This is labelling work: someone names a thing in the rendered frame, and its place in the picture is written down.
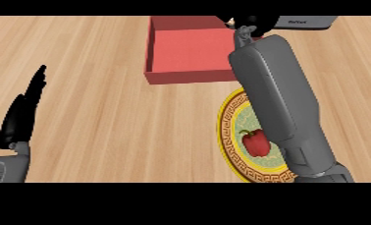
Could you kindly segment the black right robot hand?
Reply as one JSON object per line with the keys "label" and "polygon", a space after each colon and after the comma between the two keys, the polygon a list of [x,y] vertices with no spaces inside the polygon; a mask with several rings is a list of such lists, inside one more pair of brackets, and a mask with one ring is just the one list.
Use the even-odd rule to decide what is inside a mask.
{"label": "black right robot hand", "polygon": [[234,19],[234,28],[254,26],[254,31],[251,32],[251,37],[260,37],[263,33],[269,32],[273,29],[273,26],[278,22],[278,16],[217,16],[217,19],[225,23],[229,18]]}

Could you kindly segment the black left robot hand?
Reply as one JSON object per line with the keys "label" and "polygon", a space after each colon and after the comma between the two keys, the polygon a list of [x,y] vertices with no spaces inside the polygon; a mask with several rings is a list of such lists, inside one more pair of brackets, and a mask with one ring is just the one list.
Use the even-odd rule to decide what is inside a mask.
{"label": "black left robot hand", "polygon": [[32,76],[26,92],[16,96],[8,107],[0,127],[0,149],[8,149],[11,143],[30,140],[36,108],[47,85],[45,69],[47,66],[41,65]]}

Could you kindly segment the red cardboard box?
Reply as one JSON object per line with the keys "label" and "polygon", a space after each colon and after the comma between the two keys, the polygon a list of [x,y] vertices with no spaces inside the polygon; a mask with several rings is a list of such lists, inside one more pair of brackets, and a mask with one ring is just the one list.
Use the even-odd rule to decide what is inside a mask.
{"label": "red cardboard box", "polygon": [[150,16],[144,71],[148,84],[235,80],[232,30],[214,16]]}

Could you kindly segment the yellow patterned plate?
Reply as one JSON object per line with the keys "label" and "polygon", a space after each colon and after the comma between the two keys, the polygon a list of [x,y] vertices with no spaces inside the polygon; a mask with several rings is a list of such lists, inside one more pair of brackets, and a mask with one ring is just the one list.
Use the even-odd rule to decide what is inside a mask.
{"label": "yellow patterned plate", "polygon": [[278,146],[269,144],[265,156],[253,157],[241,143],[244,130],[260,128],[242,89],[225,99],[217,114],[217,142],[228,166],[248,183],[292,183],[295,174],[288,170]]}

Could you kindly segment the grey flat appliance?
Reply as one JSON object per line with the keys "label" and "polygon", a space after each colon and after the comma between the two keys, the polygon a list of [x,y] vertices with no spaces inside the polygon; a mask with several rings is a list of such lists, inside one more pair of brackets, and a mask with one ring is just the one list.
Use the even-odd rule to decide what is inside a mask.
{"label": "grey flat appliance", "polygon": [[275,29],[326,29],[337,16],[281,16]]}

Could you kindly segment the red bell pepper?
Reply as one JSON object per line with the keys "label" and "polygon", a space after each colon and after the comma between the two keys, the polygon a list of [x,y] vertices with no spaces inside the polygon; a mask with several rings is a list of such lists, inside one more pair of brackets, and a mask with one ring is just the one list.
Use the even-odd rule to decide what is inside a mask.
{"label": "red bell pepper", "polygon": [[251,157],[263,157],[267,155],[270,150],[270,144],[263,135],[263,131],[256,129],[254,131],[241,130],[241,144]]}

